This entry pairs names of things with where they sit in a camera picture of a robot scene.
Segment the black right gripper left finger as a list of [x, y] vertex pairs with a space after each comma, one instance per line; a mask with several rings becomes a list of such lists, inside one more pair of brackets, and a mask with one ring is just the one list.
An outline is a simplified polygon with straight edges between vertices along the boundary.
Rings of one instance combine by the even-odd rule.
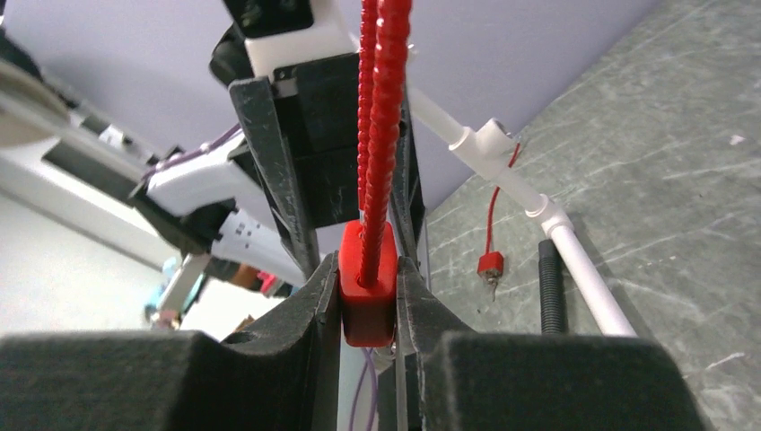
[[333, 430], [337, 255], [223, 340], [200, 331], [31, 333], [1, 340], [4, 430]]

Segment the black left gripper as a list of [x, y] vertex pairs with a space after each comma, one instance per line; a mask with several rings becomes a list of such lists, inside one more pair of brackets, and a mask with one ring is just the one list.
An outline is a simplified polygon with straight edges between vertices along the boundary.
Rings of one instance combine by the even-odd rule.
[[[288, 232], [284, 246], [306, 277], [320, 264], [315, 228], [358, 217], [358, 66], [355, 52], [277, 68], [276, 99], [266, 77], [229, 86], [259, 176]], [[420, 268], [425, 206], [406, 95], [398, 127], [392, 221], [399, 253]]]

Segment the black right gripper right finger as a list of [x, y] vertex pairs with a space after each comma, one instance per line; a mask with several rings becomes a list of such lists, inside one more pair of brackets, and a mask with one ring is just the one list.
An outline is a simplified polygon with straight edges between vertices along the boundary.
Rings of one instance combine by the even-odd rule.
[[702, 430], [665, 349], [639, 338], [480, 333], [398, 262], [397, 430]]

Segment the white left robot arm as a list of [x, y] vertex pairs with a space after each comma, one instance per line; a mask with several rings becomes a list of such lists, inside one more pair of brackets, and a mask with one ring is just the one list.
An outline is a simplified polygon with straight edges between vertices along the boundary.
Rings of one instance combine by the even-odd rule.
[[186, 255], [302, 286], [333, 252], [351, 281], [415, 259], [424, 206], [404, 64], [412, 5], [4, 1], [1, 143], [56, 138], [65, 172]]

